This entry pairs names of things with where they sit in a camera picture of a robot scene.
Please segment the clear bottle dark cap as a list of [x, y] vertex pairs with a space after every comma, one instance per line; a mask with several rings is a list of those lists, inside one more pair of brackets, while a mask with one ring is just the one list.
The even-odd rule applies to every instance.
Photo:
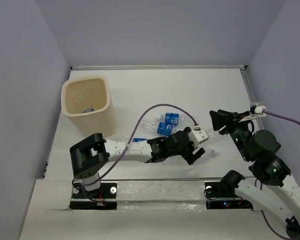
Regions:
[[204, 164], [210, 160], [215, 159], [219, 155], [219, 152], [215, 149], [206, 148], [205, 153], [195, 161], [195, 164]]

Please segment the blue label bottle front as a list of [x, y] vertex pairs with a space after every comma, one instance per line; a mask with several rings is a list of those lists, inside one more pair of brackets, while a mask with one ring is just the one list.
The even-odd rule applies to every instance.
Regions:
[[144, 120], [141, 122], [141, 127], [151, 133], [168, 137], [183, 129], [177, 125], [165, 123], [162, 121]]

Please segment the crushed blue label bottle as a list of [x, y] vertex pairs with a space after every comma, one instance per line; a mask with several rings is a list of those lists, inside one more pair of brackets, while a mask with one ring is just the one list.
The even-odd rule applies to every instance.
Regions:
[[[138, 142], [143, 142], [143, 141], [147, 141], [147, 140], [148, 140], [147, 138], [134, 137], [134, 138], [132, 138], [130, 143], [138, 143]], [[129, 141], [129, 138], [116, 138], [114, 141], [123, 142], [123, 143], [127, 144]]]

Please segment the clear bottle white cap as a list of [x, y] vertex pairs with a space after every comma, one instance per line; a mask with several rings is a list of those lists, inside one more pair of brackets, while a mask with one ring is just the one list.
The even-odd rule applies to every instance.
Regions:
[[214, 131], [213, 129], [206, 130], [206, 133], [210, 141], [223, 141], [228, 138], [228, 135], [222, 135], [218, 131]]

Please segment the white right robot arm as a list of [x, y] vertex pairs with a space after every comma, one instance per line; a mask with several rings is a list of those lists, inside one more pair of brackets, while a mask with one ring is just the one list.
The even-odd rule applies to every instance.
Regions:
[[249, 170], [260, 186], [268, 187], [279, 201], [263, 193], [261, 188], [249, 186], [244, 177], [230, 170], [219, 182], [225, 196], [240, 193], [253, 205], [260, 208], [262, 215], [269, 214], [285, 227], [287, 236], [282, 236], [273, 228], [270, 230], [279, 238], [300, 240], [300, 188], [291, 169], [277, 156], [281, 148], [276, 137], [268, 130], [251, 132], [248, 124], [266, 115], [290, 121], [300, 126], [300, 121], [282, 116], [262, 106], [238, 113], [219, 109], [209, 112], [214, 131], [220, 135], [230, 135], [242, 159], [251, 162]]

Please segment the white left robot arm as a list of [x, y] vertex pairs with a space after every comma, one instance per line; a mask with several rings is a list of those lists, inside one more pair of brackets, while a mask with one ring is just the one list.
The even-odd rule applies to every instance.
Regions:
[[70, 147], [73, 179], [80, 181], [77, 189], [94, 198], [100, 194], [100, 180], [121, 161], [156, 164], [180, 156], [188, 165], [194, 164], [198, 155], [190, 139], [190, 128], [170, 136], [160, 136], [143, 141], [114, 141], [94, 133]]

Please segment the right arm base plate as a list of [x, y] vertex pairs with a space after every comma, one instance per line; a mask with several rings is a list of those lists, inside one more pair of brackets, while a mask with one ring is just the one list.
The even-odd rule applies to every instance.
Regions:
[[223, 190], [219, 181], [205, 182], [203, 193], [207, 210], [253, 210], [251, 202], [236, 195], [234, 190]]

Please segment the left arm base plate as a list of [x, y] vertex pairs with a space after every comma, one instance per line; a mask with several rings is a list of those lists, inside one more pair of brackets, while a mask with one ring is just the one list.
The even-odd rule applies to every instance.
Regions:
[[71, 210], [116, 210], [118, 205], [117, 185], [115, 181], [102, 181], [100, 188], [92, 191], [86, 190], [86, 197], [81, 183], [73, 180], [69, 208]]

